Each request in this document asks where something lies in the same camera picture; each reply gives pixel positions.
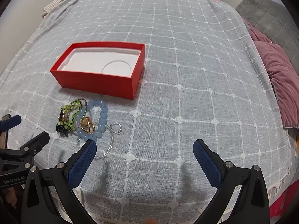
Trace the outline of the red jewelry box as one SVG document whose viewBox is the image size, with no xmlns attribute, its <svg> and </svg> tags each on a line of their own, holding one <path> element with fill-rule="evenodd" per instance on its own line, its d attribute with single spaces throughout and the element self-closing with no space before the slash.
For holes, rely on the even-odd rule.
<svg viewBox="0 0 299 224">
<path fill-rule="evenodd" d="M 63 88 L 133 100 L 144 61 L 144 44 L 88 41 L 71 44 L 50 72 Z"/>
</svg>

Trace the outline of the grey checked bedspread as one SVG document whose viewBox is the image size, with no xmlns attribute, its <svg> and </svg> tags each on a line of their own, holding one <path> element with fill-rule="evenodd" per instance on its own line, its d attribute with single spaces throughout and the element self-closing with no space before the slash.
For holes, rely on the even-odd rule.
<svg viewBox="0 0 299 224">
<path fill-rule="evenodd" d="M 104 96 L 108 121 L 123 129 L 78 188 L 94 220 L 196 220 L 216 192 L 193 155 L 197 139 L 238 167 L 259 165 L 270 201 L 293 179 L 295 156 L 261 57 L 237 11 L 214 0 L 61 2 L 1 75 L 1 115 L 22 117 L 10 149 L 48 132 L 40 168 L 78 150 L 76 135 L 56 132 L 60 108 L 97 96 L 62 88 L 50 68 L 72 43 L 87 41 L 146 46 L 135 99 Z"/>
</svg>

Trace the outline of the mauve velvet blanket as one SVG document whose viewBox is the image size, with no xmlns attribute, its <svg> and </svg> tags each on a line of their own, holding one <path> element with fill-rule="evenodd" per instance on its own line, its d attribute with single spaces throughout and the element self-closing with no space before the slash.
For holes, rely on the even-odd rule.
<svg viewBox="0 0 299 224">
<path fill-rule="evenodd" d="M 243 21 L 274 87 L 283 126 L 298 128 L 298 74 L 283 48 Z"/>
</svg>

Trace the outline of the grey quilted pillow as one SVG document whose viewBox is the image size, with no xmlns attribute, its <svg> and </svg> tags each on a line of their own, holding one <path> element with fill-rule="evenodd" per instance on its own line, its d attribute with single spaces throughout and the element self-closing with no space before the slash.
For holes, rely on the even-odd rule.
<svg viewBox="0 0 299 224">
<path fill-rule="evenodd" d="M 242 0 L 236 11 L 279 44 L 291 61 L 298 60 L 298 27 L 286 7 L 272 0 Z"/>
</svg>

